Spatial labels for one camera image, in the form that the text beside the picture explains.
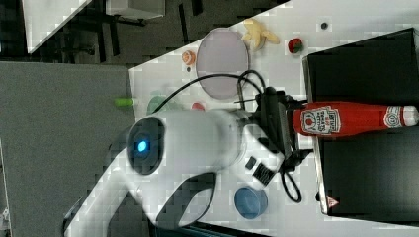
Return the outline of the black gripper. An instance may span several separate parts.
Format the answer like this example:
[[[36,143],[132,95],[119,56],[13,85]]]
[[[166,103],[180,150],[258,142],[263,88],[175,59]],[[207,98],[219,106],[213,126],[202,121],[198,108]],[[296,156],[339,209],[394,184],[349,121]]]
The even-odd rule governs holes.
[[[258,107],[253,119],[267,135],[262,144],[274,154],[282,154],[280,172],[293,172],[302,159],[293,154],[290,120],[288,119],[289,102],[294,99],[284,91],[268,87],[256,96]]]

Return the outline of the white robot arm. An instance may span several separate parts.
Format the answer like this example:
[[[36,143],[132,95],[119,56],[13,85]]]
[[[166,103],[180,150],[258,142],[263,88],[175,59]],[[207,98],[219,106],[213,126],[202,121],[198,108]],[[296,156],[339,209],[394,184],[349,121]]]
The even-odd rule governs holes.
[[[190,225],[210,208],[224,170],[244,186],[264,190],[299,153],[291,113],[304,103],[272,87],[256,100],[253,113],[157,111],[137,121],[126,146],[64,225],[63,237],[107,237],[126,196],[133,196],[159,228]]]

